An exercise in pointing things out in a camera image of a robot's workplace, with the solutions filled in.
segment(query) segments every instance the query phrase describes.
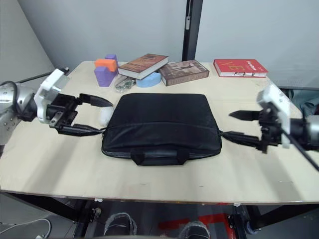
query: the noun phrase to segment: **purple foam block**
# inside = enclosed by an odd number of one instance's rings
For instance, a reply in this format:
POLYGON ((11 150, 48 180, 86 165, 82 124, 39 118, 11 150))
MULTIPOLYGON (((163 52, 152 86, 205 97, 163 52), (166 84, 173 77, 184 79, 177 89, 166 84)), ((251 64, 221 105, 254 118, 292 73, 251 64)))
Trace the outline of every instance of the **purple foam block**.
POLYGON ((94 70, 96 79, 98 80, 100 87, 110 86, 113 78, 116 76, 117 72, 111 72, 105 66, 98 66, 94 70))
POLYGON ((106 57, 104 57, 105 59, 113 59, 116 62, 116 66, 119 67, 119 63, 118 63, 118 58, 116 57, 115 54, 107 54, 106 57))

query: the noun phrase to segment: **wooden table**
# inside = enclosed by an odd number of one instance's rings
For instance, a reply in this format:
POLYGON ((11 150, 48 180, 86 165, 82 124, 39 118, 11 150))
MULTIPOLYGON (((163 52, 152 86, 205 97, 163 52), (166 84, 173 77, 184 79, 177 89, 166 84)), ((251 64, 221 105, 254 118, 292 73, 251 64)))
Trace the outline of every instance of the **wooden table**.
MULTIPOLYGON (((219 78, 210 63, 208 78, 165 87, 134 86, 127 93, 205 94, 218 126, 260 136, 257 122, 229 117, 236 110, 258 110, 257 93, 268 78, 219 78)), ((82 62, 62 93, 97 95, 117 104, 121 94, 98 87, 94 63, 82 62)), ((291 107, 294 116, 300 112, 291 107)), ((99 109, 77 108, 74 122, 98 125, 99 109)), ((35 195, 137 201, 286 204, 319 202, 319 174, 291 146, 269 147, 268 154, 222 140, 221 153, 183 166, 137 166, 131 160, 105 156, 101 135, 59 135, 37 119, 22 122, 0 159, 1 190, 35 195)), ((310 152, 319 163, 319 154, 310 152)))

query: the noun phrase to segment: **brown book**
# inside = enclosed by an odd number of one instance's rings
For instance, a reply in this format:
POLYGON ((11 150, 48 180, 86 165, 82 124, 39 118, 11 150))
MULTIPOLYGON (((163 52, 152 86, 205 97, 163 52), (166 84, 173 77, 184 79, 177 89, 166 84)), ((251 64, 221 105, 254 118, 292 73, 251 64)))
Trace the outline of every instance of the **brown book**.
POLYGON ((168 56, 146 54, 119 66, 119 73, 136 79, 142 79, 150 73, 158 70, 168 62, 168 56))
POLYGON ((159 72, 166 86, 198 80, 209 75, 209 71, 196 60, 170 63, 160 68, 159 72))

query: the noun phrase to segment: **orange foam block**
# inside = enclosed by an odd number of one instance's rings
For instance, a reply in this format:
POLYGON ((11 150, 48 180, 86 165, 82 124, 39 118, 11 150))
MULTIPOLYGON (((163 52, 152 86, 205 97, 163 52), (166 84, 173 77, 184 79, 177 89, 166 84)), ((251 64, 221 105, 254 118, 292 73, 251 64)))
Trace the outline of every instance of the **orange foam block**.
POLYGON ((95 67, 105 66, 111 72, 114 72, 117 69, 116 61, 114 59, 97 59, 94 64, 95 67))

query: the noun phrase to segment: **red book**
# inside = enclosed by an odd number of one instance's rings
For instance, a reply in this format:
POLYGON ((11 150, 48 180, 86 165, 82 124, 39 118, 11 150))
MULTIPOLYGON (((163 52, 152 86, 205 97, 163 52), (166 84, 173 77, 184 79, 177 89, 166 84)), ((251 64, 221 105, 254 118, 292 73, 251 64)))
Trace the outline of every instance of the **red book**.
POLYGON ((266 77, 267 70, 255 59, 215 59, 220 77, 266 77))

